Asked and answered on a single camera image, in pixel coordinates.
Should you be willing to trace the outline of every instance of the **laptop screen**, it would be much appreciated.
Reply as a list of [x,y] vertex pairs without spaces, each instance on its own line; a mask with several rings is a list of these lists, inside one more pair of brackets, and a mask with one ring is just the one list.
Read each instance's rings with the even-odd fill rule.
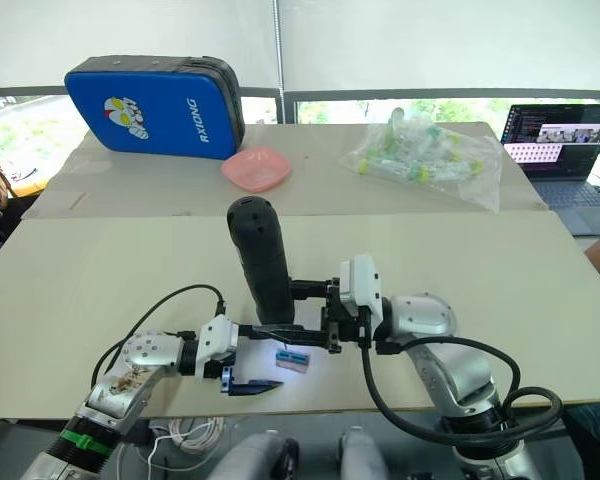
[[600,153],[600,105],[512,105],[501,142],[530,178],[586,178]]

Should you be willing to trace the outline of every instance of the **black handle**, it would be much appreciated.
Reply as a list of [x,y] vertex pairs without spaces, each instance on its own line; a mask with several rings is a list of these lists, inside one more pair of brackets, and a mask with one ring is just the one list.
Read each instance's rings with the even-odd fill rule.
[[229,207],[227,225],[260,322],[293,323],[282,231],[271,203],[261,197],[243,197]]

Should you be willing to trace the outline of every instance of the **blue case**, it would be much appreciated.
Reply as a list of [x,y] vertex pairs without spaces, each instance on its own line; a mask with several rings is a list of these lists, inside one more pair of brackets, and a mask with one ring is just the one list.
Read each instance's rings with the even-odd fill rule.
[[111,150],[226,159],[244,137],[238,80],[217,58],[93,57],[64,82]]

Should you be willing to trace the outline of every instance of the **window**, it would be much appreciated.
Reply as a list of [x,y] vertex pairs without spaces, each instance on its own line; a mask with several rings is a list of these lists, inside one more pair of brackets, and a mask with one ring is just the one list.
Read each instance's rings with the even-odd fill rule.
[[[246,123],[276,123],[273,98],[243,97]],[[20,196],[36,193],[62,168],[89,127],[68,95],[0,97],[0,166]]]
[[565,98],[434,98],[298,102],[298,123],[385,123],[396,107],[428,113],[435,122],[487,122],[500,139],[511,105],[600,103]]

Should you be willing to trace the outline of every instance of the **plastic bag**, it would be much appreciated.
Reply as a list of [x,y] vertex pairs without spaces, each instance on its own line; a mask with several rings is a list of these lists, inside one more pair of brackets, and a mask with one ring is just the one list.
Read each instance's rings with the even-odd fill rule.
[[396,108],[387,125],[369,125],[360,146],[340,163],[361,175],[427,185],[498,211],[502,146],[435,125],[426,115],[405,118]]

